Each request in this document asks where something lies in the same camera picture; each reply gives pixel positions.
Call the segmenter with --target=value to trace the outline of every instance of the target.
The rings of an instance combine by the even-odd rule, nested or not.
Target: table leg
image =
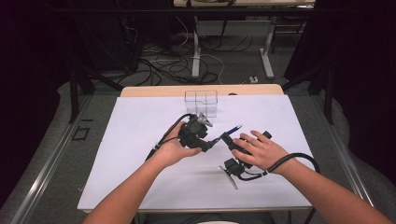
[[[192,77],[199,76],[199,65],[201,61],[201,49],[199,48],[199,39],[196,31],[194,32],[194,57],[192,58]]]
[[[267,36],[265,37],[264,49],[260,49],[260,54],[262,56],[262,64],[264,65],[265,75],[267,78],[274,78],[274,72],[271,67],[270,59],[268,58],[268,52],[271,48],[271,40],[274,36],[274,30],[276,26],[276,17],[272,17],[270,25],[268,26]]]

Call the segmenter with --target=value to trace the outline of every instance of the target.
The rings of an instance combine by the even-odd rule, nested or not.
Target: table
[[[211,120],[214,126],[208,130],[207,139],[218,137],[219,133],[235,126],[235,122],[243,121],[246,128],[241,132],[265,126],[273,139],[289,152],[300,151],[312,156],[289,97],[278,85],[129,87],[122,91],[115,105],[78,209],[91,211],[144,162],[157,140],[152,136],[161,138],[166,128],[185,111],[185,106],[178,101],[183,97],[178,96],[194,90],[216,90],[219,94],[218,116]],[[235,179],[239,187],[235,190],[218,169],[231,157],[225,144],[217,143],[206,153],[168,167],[157,177],[139,212],[289,211],[311,207],[309,201],[279,175],[249,182]],[[312,168],[309,162],[301,162]],[[259,172],[259,169],[252,168],[251,172]]]
[[[313,5],[315,0],[236,0],[233,7],[287,7]],[[186,7],[187,0],[174,0],[175,7]],[[228,2],[205,3],[191,0],[192,7],[226,7]],[[194,56],[192,63],[192,77],[199,76],[201,49],[199,48],[199,35],[221,35],[223,21],[198,21],[195,17],[196,31],[194,32]],[[276,27],[276,17],[269,21],[227,21],[227,29],[223,35],[251,35],[265,36],[264,48],[260,49],[262,64],[267,78],[274,78],[274,72],[268,58],[272,38]]]

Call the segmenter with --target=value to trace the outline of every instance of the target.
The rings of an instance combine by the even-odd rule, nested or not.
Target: black cable
[[[287,155],[287,156],[285,156],[285,157],[279,159],[277,162],[275,162],[272,166],[270,166],[270,167],[269,167],[266,171],[264,171],[262,174],[251,174],[251,173],[248,173],[248,172],[245,171],[245,173],[247,173],[247,174],[249,174],[249,175],[255,175],[255,176],[250,177],[250,178],[244,178],[244,177],[242,177],[242,176],[240,175],[240,176],[238,176],[238,178],[239,178],[240,180],[244,180],[244,181],[249,181],[249,180],[252,180],[252,179],[260,178],[260,177],[262,177],[262,176],[265,176],[265,175],[268,175],[268,174],[272,173],[276,168],[278,168],[278,167],[279,167],[281,164],[283,164],[285,161],[288,161],[288,160],[290,160],[290,159],[292,159],[292,158],[296,158],[296,157],[304,158],[304,159],[307,159],[307,160],[311,161],[312,164],[314,165],[315,171],[316,171],[318,174],[320,174],[320,169],[319,169],[318,163],[315,161],[314,158],[312,158],[312,157],[310,157],[310,156],[308,156],[308,155],[306,155],[306,154],[304,154],[304,153],[301,153],[301,152],[295,152],[295,153],[290,153],[289,155]]]
[[[167,78],[169,78],[171,80],[177,81],[179,83],[203,85],[203,84],[206,84],[206,83],[209,83],[209,82],[216,81],[217,78],[218,78],[218,75],[208,72],[208,66],[202,60],[201,61],[204,62],[204,65],[206,67],[207,72],[205,74],[203,74],[201,78],[181,77],[181,76],[178,76],[178,75],[176,75],[176,74],[174,74],[172,72],[165,71],[165,70],[161,69],[160,67],[157,67],[157,66],[153,65],[151,62],[149,62],[146,59],[140,59],[140,61],[142,63],[146,64],[147,66],[149,66],[150,68],[154,69],[155,70],[154,73],[161,74],[161,75],[163,75],[163,76],[165,76],[165,77],[167,77]]]
[[[249,41],[249,43],[247,44],[246,47],[244,47],[243,49],[236,49],[236,48],[238,48],[239,46],[241,46],[242,43],[244,43],[245,40],[248,39],[248,37],[249,37],[248,35],[245,36],[238,44],[236,44],[236,45],[235,45],[234,47],[232,47],[231,49],[217,49],[218,46],[212,48],[212,47],[210,47],[210,46],[211,46],[211,42],[210,42],[209,39],[206,40],[206,41],[208,41],[209,44],[210,44],[209,47],[205,47],[204,45],[202,45],[202,44],[201,44],[202,41],[200,41],[200,47],[201,47],[201,49],[204,49],[205,51],[209,51],[209,52],[232,52],[232,51],[242,52],[242,51],[245,51],[245,50],[247,50],[248,48],[250,48],[251,44],[253,43],[253,36],[250,37],[250,41]]]
[[[183,116],[181,116],[169,129],[168,131],[166,131],[166,133],[163,135],[163,137],[161,138],[161,140],[157,143],[157,146],[160,146],[163,143],[163,139],[165,139],[166,136],[168,136],[168,134],[170,132],[172,132],[172,130],[174,130],[174,128],[178,125],[178,123],[183,120],[186,117],[191,117],[193,116],[193,114],[185,114]]]
[[[231,1],[227,4],[226,7],[231,7],[231,6],[233,5],[234,2],[235,2],[235,0],[231,0]],[[216,48],[219,48],[219,47],[221,47],[221,45],[222,45],[222,38],[223,38],[223,36],[224,36],[225,28],[226,28],[226,26],[227,26],[227,22],[228,22],[228,18],[226,18],[226,19],[224,20],[223,24],[222,24],[222,27],[221,27],[221,34],[220,34],[220,42],[219,42],[219,44],[216,46]]]
[[[169,59],[161,60],[160,59],[161,56],[162,55],[157,56],[157,58],[154,61],[155,63],[161,65],[162,66],[161,68],[163,68],[165,66],[173,66],[173,65],[176,65],[181,62],[185,63],[184,67],[187,67],[187,65],[189,64],[188,59],[183,56],[180,56],[180,55],[175,56],[175,57],[178,57],[177,60],[169,60]]]
[[[163,145],[164,143],[167,143],[167,142],[169,142],[169,141],[171,141],[171,140],[178,139],[178,138],[180,138],[180,137],[181,137],[181,136],[176,136],[176,137],[173,137],[173,138],[166,139],[165,141],[163,141],[163,142],[161,143],[161,145]]]

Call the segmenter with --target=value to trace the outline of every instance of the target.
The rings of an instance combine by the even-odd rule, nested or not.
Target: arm
[[[233,150],[239,160],[266,170],[288,152],[259,132],[251,132],[256,138],[242,133],[248,141],[234,139],[234,142],[252,155]],[[291,159],[277,169],[275,174],[284,176],[329,223],[391,223],[385,216],[363,199],[330,179],[309,169],[299,161]]]
[[[182,122],[169,133],[166,139],[176,137],[181,125]],[[200,151],[200,148],[186,149],[182,147],[178,139],[164,143],[150,159],[111,191],[91,211],[84,223],[130,224],[139,205],[160,172],[181,159],[194,156]]]

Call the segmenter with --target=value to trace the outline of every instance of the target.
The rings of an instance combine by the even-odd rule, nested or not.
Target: hand
[[[241,139],[233,140],[238,146],[251,153],[251,155],[247,155],[234,149],[232,153],[237,159],[255,165],[263,170],[267,170],[279,159],[289,154],[283,147],[271,141],[261,133],[257,131],[251,131],[251,133],[257,138],[241,133],[241,138],[247,141]],[[273,173],[281,175],[283,168],[284,165],[281,165],[275,169]]]
[[[178,132],[180,131],[181,125],[185,122],[180,122],[163,140],[164,143],[157,150],[157,152],[151,157],[157,160],[163,167],[171,166],[185,157],[195,156],[201,152],[199,147],[196,148],[185,148],[183,147],[177,138]]]

